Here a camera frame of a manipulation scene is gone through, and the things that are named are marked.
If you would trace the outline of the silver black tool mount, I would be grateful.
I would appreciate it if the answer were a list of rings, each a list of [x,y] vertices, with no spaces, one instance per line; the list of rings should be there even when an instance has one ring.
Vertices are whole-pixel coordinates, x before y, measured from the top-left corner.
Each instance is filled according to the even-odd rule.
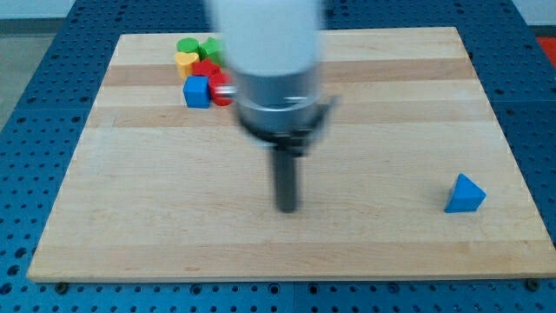
[[[317,65],[295,73],[256,76],[232,73],[222,90],[236,102],[239,124],[273,150],[305,155],[321,137],[338,96],[323,97]]]

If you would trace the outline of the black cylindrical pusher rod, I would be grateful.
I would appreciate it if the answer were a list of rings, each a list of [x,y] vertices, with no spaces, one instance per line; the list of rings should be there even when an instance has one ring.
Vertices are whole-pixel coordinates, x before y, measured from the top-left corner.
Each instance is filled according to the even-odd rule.
[[[284,213],[298,207],[298,189],[295,158],[285,150],[271,152],[275,205]]]

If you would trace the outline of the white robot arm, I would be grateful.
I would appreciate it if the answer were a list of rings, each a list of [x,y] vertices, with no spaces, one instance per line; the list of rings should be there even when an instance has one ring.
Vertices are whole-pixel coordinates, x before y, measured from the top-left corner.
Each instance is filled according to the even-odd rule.
[[[298,208],[296,160],[320,135],[337,97],[321,98],[322,1],[207,3],[233,82],[218,93],[235,100],[239,124],[270,148],[275,206]]]

